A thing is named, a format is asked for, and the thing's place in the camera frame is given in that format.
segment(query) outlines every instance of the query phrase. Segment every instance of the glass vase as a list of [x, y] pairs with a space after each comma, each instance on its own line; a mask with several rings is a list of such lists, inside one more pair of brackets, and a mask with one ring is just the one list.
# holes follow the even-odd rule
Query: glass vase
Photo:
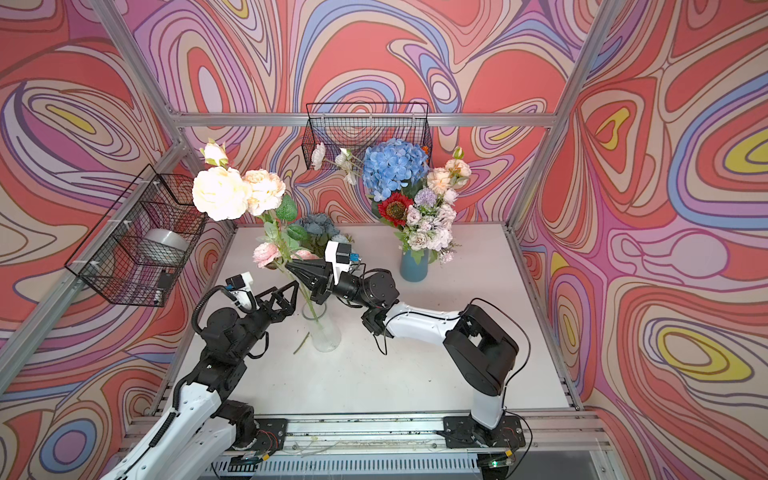
[[424, 250], [424, 255], [418, 263], [413, 259], [411, 253], [412, 250], [404, 252], [400, 259], [400, 276], [409, 282], [421, 282], [427, 277], [429, 250]]
[[328, 305], [313, 304], [316, 318], [310, 310], [308, 303], [301, 309], [301, 315], [307, 321], [312, 337], [312, 345], [318, 352], [332, 352], [341, 343], [341, 330], [336, 325], [331, 315], [328, 314]]

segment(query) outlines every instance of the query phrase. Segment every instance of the white table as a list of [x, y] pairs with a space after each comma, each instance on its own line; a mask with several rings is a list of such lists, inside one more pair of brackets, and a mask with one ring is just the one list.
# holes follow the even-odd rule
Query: white table
[[[453, 262], [433, 263], [421, 283], [406, 282], [399, 275], [398, 240], [385, 226], [341, 227], [351, 233], [354, 248], [368, 268], [392, 271], [400, 301], [432, 310], [461, 310], [475, 296], [503, 309], [531, 337], [531, 359], [510, 383], [506, 406], [511, 410], [567, 408], [568, 401], [552, 363], [523, 280], [509, 251], [500, 225], [455, 225], [454, 235], [462, 246]], [[258, 293], [289, 280], [280, 272], [259, 269], [252, 261], [256, 238], [263, 229], [244, 227], [237, 231], [219, 275], [224, 279], [244, 271], [253, 274]], [[230, 306], [221, 293], [209, 301], [200, 324], [218, 308]], [[303, 298], [299, 295], [299, 308]], [[317, 352], [307, 340], [293, 355], [306, 334], [300, 313], [269, 328], [270, 348], [259, 360], [246, 359], [248, 370], [235, 388], [233, 400], [251, 404], [257, 415], [321, 413], [390, 413], [468, 411], [473, 389], [463, 379], [442, 346], [412, 339], [389, 339], [389, 354], [383, 356], [372, 335], [362, 325], [362, 310], [350, 309], [334, 298], [329, 312], [342, 331], [341, 345], [331, 353]], [[527, 354], [520, 331], [491, 307], [482, 308], [496, 319], [520, 346], [518, 369]], [[179, 377], [192, 370], [204, 342], [195, 336], [184, 358]], [[263, 341], [253, 349], [260, 353]]]

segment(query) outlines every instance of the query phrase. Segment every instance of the wire basket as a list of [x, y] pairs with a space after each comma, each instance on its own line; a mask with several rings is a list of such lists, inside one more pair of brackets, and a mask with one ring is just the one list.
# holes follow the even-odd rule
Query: wire basket
[[429, 129], [429, 104], [411, 102], [320, 102], [306, 104], [306, 122], [301, 148], [306, 169], [312, 170], [315, 145], [326, 146], [326, 160], [320, 170], [334, 168], [333, 159], [341, 148], [349, 148], [362, 160], [366, 148], [390, 138], [399, 138], [427, 147], [432, 162], [432, 132]]
[[192, 185], [185, 175], [155, 172], [91, 258], [72, 261], [86, 237], [65, 266], [109, 303], [164, 306], [207, 220], [192, 203]]

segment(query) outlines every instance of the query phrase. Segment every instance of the blue vase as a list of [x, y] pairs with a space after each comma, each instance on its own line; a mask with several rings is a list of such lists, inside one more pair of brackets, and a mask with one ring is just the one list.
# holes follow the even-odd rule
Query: blue vase
[[411, 253], [412, 251], [408, 250], [402, 255], [400, 259], [400, 275], [409, 282], [421, 282], [427, 277], [429, 250], [424, 250], [424, 255], [418, 263], [413, 259]]

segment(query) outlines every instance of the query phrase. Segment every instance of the red sunflower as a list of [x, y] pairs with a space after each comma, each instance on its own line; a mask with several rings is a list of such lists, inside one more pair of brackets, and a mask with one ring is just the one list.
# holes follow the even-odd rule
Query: red sunflower
[[406, 224], [406, 214], [411, 205], [413, 205], [413, 199], [395, 192], [379, 204], [379, 213], [396, 227], [402, 227]]

